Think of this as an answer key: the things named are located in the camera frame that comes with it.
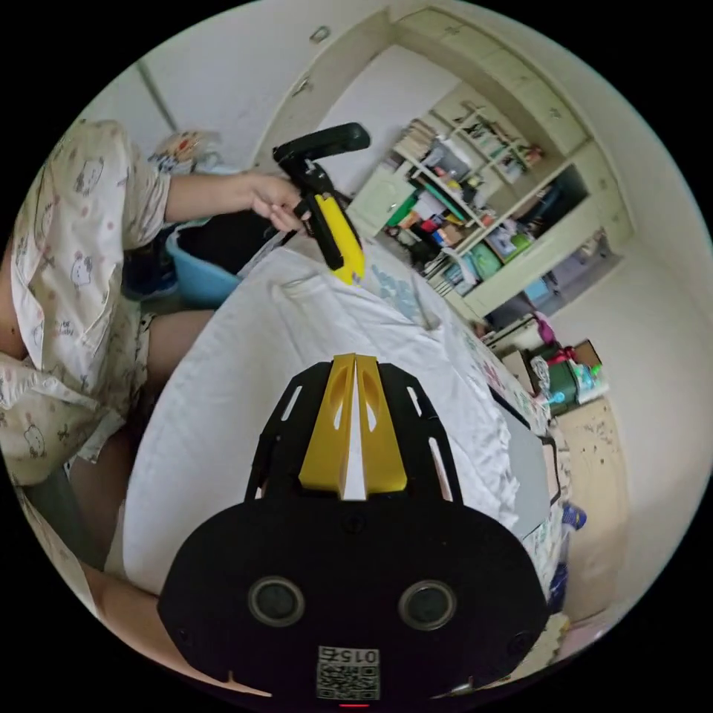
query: pajamas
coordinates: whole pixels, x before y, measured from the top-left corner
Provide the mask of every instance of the pajamas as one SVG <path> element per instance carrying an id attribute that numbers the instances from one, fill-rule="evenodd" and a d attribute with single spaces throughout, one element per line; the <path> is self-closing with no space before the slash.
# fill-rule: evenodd
<path id="1" fill-rule="evenodd" d="M 124 250 L 163 225 L 170 178 L 115 122 L 80 124 L 42 167 L 13 231 L 28 356 L 0 354 L 0 447 L 17 486 L 96 461 L 146 381 L 147 324 L 121 295 Z"/>

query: label sticker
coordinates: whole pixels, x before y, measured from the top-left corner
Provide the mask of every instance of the label sticker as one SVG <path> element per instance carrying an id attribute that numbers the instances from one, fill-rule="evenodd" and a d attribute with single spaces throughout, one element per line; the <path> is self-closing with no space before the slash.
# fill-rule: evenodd
<path id="1" fill-rule="evenodd" d="M 325 700 L 379 700 L 380 660 L 376 648 L 320 646 L 317 697 Z"/>

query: person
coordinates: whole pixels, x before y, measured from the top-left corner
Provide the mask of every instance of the person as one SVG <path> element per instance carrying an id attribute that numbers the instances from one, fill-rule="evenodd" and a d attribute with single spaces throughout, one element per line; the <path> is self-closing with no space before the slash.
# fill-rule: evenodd
<path id="1" fill-rule="evenodd" d="M 275 176 L 159 173 L 114 121 L 70 129 L 33 182 L 0 267 L 0 448 L 16 487 L 65 468 L 104 555 L 140 441 L 136 413 L 212 314 L 142 315 L 121 295 L 124 251 L 165 223 L 247 209 L 300 229 L 299 201 Z"/>

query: cabinet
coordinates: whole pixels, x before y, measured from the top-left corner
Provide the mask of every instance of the cabinet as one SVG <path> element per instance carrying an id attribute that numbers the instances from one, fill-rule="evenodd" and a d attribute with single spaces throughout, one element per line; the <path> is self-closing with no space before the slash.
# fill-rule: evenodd
<path id="1" fill-rule="evenodd" d="M 399 21 L 399 25 L 406 30 L 413 30 L 423 37 L 436 41 L 446 37 L 462 24 L 462 22 L 444 13 L 439 13 L 437 10 L 421 10 L 418 13 L 407 15 Z"/>
<path id="2" fill-rule="evenodd" d="M 595 201 L 585 198 L 523 255 L 478 285 L 463 301 L 476 314 L 489 314 L 573 253 L 600 227 Z"/>
<path id="3" fill-rule="evenodd" d="M 469 322 L 482 322 L 485 315 L 488 314 L 485 311 L 485 307 L 478 300 L 473 300 L 467 305 L 463 298 L 453 291 L 446 293 L 443 299 L 453 307 L 457 314 L 460 314 L 461 317 Z"/>
<path id="4" fill-rule="evenodd" d="M 565 156 L 586 141 L 582 125 L 541 79 L 523 81 L 513 93 Z"/>
<path id="5" fill-rule="evenodd" d="M 496 82 L 513 94 L 537 79 L 535 73 L 524 62 L 503 48 L 484 57 L 480 64 Z"/>
<path id="6" fill-rule="evenodd" d="M 500 50 L 500 45 L 494 39 L 467 25 L 447 32 L 440 43 L 471 62 L 481 62 Z"/>
<path id="7" fill-rule="evenodd" d="M 347 208 L 354 228 L 364 239 L 373 238 L 414 192 L 414 187 L 379 166 Z"/>
<path id="8" fill-rule="evenodd" d="M 575 156 L 575 164 L 596 203 L 609 247 L 620 253 L 634 230 L 604 154 L 595 143 L 591 143 Z"/>

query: green container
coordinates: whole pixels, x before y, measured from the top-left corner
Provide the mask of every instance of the green container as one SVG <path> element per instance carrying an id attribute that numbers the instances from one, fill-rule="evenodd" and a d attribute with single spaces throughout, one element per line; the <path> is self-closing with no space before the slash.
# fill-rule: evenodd
<path id="1" fill-rule="evenodd" d="M 411 212 L 411 208 L 416 205 L 417 201 L 418 198 L 415 195 L 406 198 L 406 202 L 389 218 L 386 225 L 390 228 L 398 225 Z"/>
<path id="2" fill-rule="evenodd" d="M 504 259 L 506 263 L 514 260 L 518 255 L 524 253 L 532 243 L 526 235 L 514 235 L 510 242 L 515 246 L 515 249 Z"/>
<path id="3" fill-rule="evenodd" d="M 487 280 L 500 270 L 502 264 L 497 255 L 483 243 L 478 243 L 470 255 L 475 263 L 475 269 L 482 280 Z"/>
<path id="4" fill-rule="evenodd" d="M 554 342 L 553 344 L 543 344 L 540 347 L 532 349 L 530 354 L 530 359 L 535 357 L 542 357 L 545 361 L 552 359 L 559 350 L 562 349 L 562 345 L 559 342 Z"/>
<path id="5" fill-rule="evenodd" d="M 569 362 L 550 366 L 550 393 L 556 394 L 558 391 L 564 394 L 564 402 L 550 404 L 553 416 L 561 416 L 577 403 L 577 377 Z"/>

